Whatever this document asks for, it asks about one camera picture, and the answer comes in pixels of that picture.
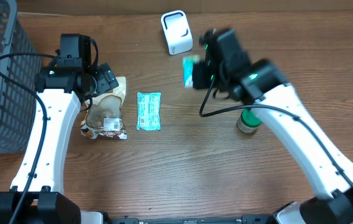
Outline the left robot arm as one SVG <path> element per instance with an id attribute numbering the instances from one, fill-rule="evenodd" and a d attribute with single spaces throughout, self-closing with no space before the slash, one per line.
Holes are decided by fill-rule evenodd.
<path id="1" fill-rule="evenodd" d="M 81 104 L 117 85 L 109 65 L 98 65 L 98 56 L 92 56 L 96 47 L 87 35 L 62 34 L 60 49 L 36 74 L 33 88 L 0 71 L 0 77 L 36 101 L 22 164 L 10 189 L 0 192 L 0 223 L 112 222 L 106 212 L 82 211 L 63 193 L 65 156 Z"/>

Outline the brown snack pouch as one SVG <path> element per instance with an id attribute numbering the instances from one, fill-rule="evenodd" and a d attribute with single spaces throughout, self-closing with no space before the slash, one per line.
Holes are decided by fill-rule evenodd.
<path id="1" fill-rule="evenodd" d="M 83 136 L 96 139 L 104 136 L 114 139 L 127 139 L 121 107 L 126 97 L 126 78 L 116 78 L 119 86 L 93 98 L 93 105 L 87 111 L 80 125 Z"/>

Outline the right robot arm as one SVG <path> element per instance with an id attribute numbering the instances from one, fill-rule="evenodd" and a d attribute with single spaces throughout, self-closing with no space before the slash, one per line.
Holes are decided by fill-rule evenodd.
<path id="1" fill-rule="evenodd" d="M 313 197 L 290 202 L 260 218 L 263 223 L 352 223 L 353 162 L 328 138 L 294 86 L 270 60 L 252 62 L 230 29 L 199 38 L 206 56 L 193 66 L 193 88 L 207 96 L 225 92 L 276 135 L 306 175 Z"/>

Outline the small teal tissue pack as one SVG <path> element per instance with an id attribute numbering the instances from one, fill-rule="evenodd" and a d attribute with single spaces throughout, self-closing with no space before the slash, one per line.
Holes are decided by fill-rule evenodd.
<path id="1" fill-rule="evenodd" d="M 193 87 L 193 67 L 200 61 L 199 55 L 189 55 L 182 58 L 183 65 L 183 86 L 185 88 Z"/>

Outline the green lid seasoning jar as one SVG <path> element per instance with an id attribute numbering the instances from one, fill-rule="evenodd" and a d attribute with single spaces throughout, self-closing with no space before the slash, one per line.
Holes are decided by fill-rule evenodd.
<path id="1" fill-rule="evenodd" d="M 249 109 L 242 110 L 242 113 L 237 120 L 237 127 L 243 133 L 254 133 L 261 124 L 262 121 Z"/>

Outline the teal wet wipes pack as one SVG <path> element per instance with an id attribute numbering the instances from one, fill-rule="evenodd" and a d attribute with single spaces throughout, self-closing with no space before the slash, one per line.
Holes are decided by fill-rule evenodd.
<path id="1" fill-rule="evenodd" d="M 137 93 L 137 130 L 159 131 L 161 93 Z"/>

